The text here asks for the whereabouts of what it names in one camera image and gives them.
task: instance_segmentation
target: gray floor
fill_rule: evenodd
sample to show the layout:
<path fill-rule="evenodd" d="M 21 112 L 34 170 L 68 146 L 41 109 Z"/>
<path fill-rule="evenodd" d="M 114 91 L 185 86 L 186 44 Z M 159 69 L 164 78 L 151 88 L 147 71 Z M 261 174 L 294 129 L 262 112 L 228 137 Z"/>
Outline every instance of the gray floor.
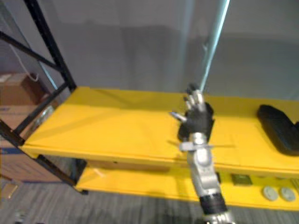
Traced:
<path fill-rule="evenodd" d="M 195 224 L 202 214 L 197 203 L 104 192 L 84 196 L 65 184 L 32 183 L 2 202 L 0 224 L 13 224 L 18 210 L 27 214 L 24 224 Z M 231 210 L 238 224 L 299 224 L 299 212 Z"/>

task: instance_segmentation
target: metal pole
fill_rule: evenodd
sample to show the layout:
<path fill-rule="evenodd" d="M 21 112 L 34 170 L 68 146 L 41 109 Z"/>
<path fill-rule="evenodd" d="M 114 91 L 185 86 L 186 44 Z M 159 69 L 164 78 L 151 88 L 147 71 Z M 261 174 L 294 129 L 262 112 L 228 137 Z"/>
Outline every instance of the metal pole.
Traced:
<path fill-rule="evenodd" d="M 55 65 L 54 63 L 48 61 L 46 58 L 44 58 L 43 56 L 37 54 L 36 52 L 34 52 L 33 50 L 31 50 L 30 48 L 26 47 L 25 45 L 21 44 L 20 42 L 16 41 L 14 38 L 8 36 L 7 34 L 3 33 L 2 31 L 0 31 L 0 39 L 2 39 L 3 41 L 13 45 L 14 47 L 16 47 L 17 49 L 23 51 L 24 53 L 32 56 L 33 58 L 37 59 L 38 61 L 54 68 L 57 71 L 63 71 L 61 68 L 59 68 L 57 65 Z"/>
<path fill-rule="evenodd" d="M 51 103 L 66 87 L 67 83 L 63 83 L 57 90 L 52 92 L 38 107 L 31 112 L 14 130 L 15 133 L 20 134 L 37 116 L 43 109 Z"/>
<path fill-rule="evenodd" d="M 76 89 L 76 84 L 71 76 L 71 73 L 66 66 L 64 59 L 59 51 L 59 48 L 54 40 L 54 37 L 50 31 L 50 28 L 48 27 L 48 24 L 46 22 L 45 17 L 43 16 L 42 10 L 39 7 L 36 0 L 24 0 L 25 5 L 28 8 L 28 11 L 31 14 L 31 17 L 36 24 L 36 27 L 43 38 L 43 41 L 46 44 L 46 47 L 48 48 L 55 64 L 62 68 L 61 76 L 64 79 L 64 81 L 68 84 L 68 87 L 71 92 L 73 92 Z"/>
<path fill-rule="evenodd" d="M 205 46 L 205 55 L 202 60 L 201 71 L 202 71 L 202 80 L 199 86 L 201 92 L 203 92 L 206 80 L 209 75 L 211 63 L 217 48 L 217 44 L 220 38 L 220 34 L 222 31 L 223 23 L 225 20 L 225 16 L 228 11 L 230 0 L 221 0 L 221 4 L 219 5 L 216 13 L 216 19 L 212 26 L 212 31 L 207 41 L 207 45 Z"/>

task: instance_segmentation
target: black metal frame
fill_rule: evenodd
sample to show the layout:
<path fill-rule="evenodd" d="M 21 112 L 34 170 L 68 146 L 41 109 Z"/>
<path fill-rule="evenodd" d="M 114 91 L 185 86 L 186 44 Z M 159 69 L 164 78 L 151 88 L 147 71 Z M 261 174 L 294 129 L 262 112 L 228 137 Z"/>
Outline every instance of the black metal frame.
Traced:
<path fill-rule="evenodd" d="M 12 143 L 15 147 L 22 146 L 25 140 L 20 136 L 20 133 L 39 115 L 40 112 L 45 109 L 45 107 L 54 100 L 63 90 L 68 88 L 70 92 L 76 89 L 76 84 L 71 76 L 71 73 L 64 62 L 64 59 L 59 51 L 59 48 L 54 40 L 54 37 L 48 27 L 48 24 L 43 16 L 41 8 L 39 7 L 36 0 L 24 0 L 31 17 L 49 50 L 54 63 L 50 62 L 40 54 L 34 52 L 32 49 L 24 46 L 22 43 L 16 41 L 14 38 L 8 36 L 7 34 L 0 31 L 0 39 L 13 45 L 17 49 L 23 51 L 27 55 L 35 58 L 36 60 L 52 67 L 53 69 L 60 72 L 64 83 L 55 91 L 53 91 L 31 114 L 29 114 L 16 129 L 10 128 L 5 122 L 0 119 L 0 135 Z M 43 155 L 39 155 L 36 159 L 40 165 L 46 168 L 48 171 L 59 177 L 63 182 L 73 186 L 77 183 L 79 177 L 81 176 L 85 166 L 86 161 L 81 159 L 74 159 L 74 165 L 76 172 L 69 177 L 63 173 L 59 168 L 57 168 L 52 162 L 47 160 Z"/>

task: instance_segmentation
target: yellow shelf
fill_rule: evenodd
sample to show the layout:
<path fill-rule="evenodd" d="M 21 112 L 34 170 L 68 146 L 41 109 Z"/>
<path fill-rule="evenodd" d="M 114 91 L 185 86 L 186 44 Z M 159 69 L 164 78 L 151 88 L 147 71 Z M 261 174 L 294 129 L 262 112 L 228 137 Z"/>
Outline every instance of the yellow shelf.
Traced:
<path fill-rule="evenodd" d="M 299 120 L 299 102 L 211 97 L 215 167 L 233 173 L 299 177 L 298 157 L 279 153 L 264 133 L 260 104 Z M 180 93 L 97 90 L 78 87 L 22 147 L 31 155 L 50 154 L 102 161 L 186 166 L 178 150 L 178 122 L 168 115 L 184 110 Z"/>
<path fill-rule="evenodd" d="M 198 201 L 187 168 L 172 168 L 167 173 L 107 170 L 87 167 L 76 188 L 141 196 L 162 197 L 186 201 Z M 221 172 L 221 190 L 228 205 L 279 210 L 299 210 L 299 194 L 290 180 L 273 177 L 251 176 L 253 185 L 235 186 L 228 173 Z M 296 200 L 287 202 L 281 197 L 269 201 L 262 195 L 264 186 L 272 186 L 277 192 L 289 187 Z"/>

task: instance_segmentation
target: robotic hand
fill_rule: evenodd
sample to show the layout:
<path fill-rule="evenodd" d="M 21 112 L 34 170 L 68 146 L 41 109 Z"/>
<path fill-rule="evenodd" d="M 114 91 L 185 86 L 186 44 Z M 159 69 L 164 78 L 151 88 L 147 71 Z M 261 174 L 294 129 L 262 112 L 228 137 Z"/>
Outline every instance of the robotic hand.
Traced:
<path fill-rule="evenodd" d="M 171 112 L 171 115 L 181 122 L 178 138 L 182 143 L 179 148 L 187 152 L 192 182 L 204 212 L 204 222 L 235 224 L 222 197 L 212 162 L 212 146 L 208 145 L 214 123 L 213 109 L 204 102 L 203 95 L 196 85 L 191 84 L 187 94 L 188 98 L 184 98 L 188 109 L 185 115 L 176 112 Z"/>

